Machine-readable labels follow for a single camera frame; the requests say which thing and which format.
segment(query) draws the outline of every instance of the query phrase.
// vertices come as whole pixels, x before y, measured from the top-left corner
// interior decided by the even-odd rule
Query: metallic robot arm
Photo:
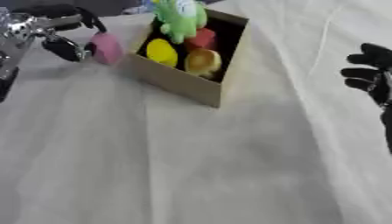
[[[96,24],[93,14],[86,13],[90,12],[72,5],[44,6],[39,10],[22,9],[13,12],[0,9],[0,102],[10,91],[18,75],[18,65],[36,38],[44,38],[43,47],[65,60],[82,61],[94,53],[94,49],[80,47],[56,35],[56,31],[76,29],[81,24],[88,28],[97,26],[100,31],[106,31],[102,23]]]

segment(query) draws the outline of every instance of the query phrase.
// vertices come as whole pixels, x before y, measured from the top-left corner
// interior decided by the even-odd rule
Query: pink block
[[[113,65],[123,56],[123,49],[116,37],[109,33],[97,33],[91,42],[96,45],[94,58],[102,64]]]

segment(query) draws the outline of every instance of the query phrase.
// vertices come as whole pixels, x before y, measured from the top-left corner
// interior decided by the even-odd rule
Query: pink cube
[[[185,46],[188,52],[198,48],[214,50],[215,48],[215,32],[207,28],[199,29],[196,38],[188,38],[185,40]]]
[[[102,64],[113,65],[123,56],[123,49],[116,37],[109,33],[97,33],[91,42],[96,45],[94,59]]]

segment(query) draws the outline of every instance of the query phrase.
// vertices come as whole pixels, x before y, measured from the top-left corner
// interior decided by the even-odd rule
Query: toy food
[[[175,67],[178,63],[179,55],[168,41],[156,38],[147,45],[147,58],[168,67]]]
[[[221,64],[221,56],[217,52],[200,48],[186,57],[185,70],[189,74],[212,79],[214,73],[221,69]]]
[[[196,37],[197,29],[207,24],[207,14],[201,3],[194,0],[154,0],[154,12],[163,23],[160,30],[174,44]]]
[[[198,30],[195,38],[189,38],[185,40],[185,46],[188,52],[191,52],[197,48],[204,48],[214,50],[215,48],[215,32],[203,28]]]
[[[91,43],[94,43],[96,47],[95,60],[102,64],[113,65],[123,56],[123,49],[117,42],[116,37],[107,32],[95,34]]]

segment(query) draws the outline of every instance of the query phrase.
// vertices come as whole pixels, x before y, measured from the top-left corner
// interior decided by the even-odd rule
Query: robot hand
[[[8,12],[0,10],[0,102],[18,75],[18,64],[35,38],[45,38],[43,47],[64,60],[82,61],[94,53],[95,46],[79,47],[73,41],[56,35],[56,31],[105,26],[93,13],[72,5],[39,6]]]
[[[100,32],[106,32],[106,27],[103,25],[103,23],[101,23],[101,21],[95,14],[83,8],[75,7],[71,4],[34,6],[29,8],[16,9],[12,13],[26,13],[36,18],[50,19],[81,16],[80,21],[74,21],[74,23],[55,26],[54,30],[57,32],[74,30],[84,24],[87,28],[92,29],[94,27],[97,27]]]
[[[347,60],[370,68],[345,68],[341,74],[346,85],[367,92],[383,109],[392,105],[392,51],[372,44],[361,46],[362,54],[352,54]]]

